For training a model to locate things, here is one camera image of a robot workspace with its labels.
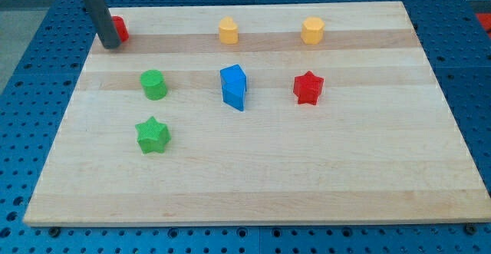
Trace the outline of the grey cylindrical robot arm stick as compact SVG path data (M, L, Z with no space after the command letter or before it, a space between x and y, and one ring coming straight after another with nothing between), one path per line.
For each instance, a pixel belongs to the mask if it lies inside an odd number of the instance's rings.
M104 0L82 0L94 24L101 44L106 49L118 48L121 39Z

